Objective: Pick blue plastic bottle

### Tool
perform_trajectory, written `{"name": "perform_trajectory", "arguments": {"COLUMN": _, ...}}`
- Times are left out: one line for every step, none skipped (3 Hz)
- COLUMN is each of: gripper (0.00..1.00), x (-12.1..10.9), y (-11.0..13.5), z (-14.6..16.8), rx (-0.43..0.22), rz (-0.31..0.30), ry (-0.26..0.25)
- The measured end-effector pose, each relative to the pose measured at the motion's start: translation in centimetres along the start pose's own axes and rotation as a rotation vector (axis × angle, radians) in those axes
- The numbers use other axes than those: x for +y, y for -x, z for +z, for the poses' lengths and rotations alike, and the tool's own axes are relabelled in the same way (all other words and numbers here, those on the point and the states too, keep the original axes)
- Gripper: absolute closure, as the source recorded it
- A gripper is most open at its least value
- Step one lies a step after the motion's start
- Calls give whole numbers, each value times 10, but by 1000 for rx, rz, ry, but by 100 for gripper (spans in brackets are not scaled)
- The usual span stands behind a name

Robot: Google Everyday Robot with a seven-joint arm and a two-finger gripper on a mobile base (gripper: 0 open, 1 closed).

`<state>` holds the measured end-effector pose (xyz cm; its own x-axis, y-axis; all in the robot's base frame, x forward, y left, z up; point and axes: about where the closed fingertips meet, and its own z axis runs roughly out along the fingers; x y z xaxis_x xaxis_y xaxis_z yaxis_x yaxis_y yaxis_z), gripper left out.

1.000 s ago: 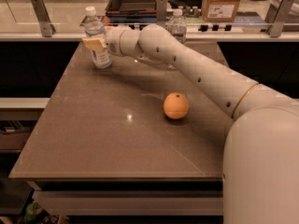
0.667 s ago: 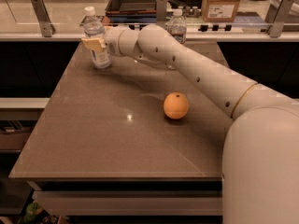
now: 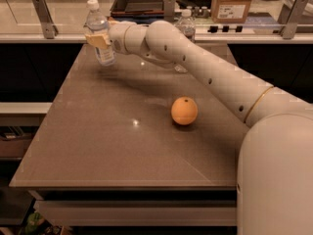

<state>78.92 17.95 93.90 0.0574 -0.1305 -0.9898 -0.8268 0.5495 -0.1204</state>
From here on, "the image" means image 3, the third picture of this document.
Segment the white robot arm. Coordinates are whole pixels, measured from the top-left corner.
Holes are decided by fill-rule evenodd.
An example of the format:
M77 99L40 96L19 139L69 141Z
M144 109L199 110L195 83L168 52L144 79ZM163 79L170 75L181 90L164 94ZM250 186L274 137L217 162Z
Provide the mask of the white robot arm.
M116 23L86 40L182 66L248 126L238 160L239 235L313 235L311 104L202 49L165 21Z

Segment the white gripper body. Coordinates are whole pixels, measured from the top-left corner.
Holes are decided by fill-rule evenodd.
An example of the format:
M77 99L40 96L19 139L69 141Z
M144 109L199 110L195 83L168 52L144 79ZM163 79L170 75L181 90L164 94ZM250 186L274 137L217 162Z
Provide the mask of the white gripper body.
M133 22L117 22L111 25L109 29L109 37L112 43L112 48L116 53L128 55L129 52L126 49L126 32L135 25Z

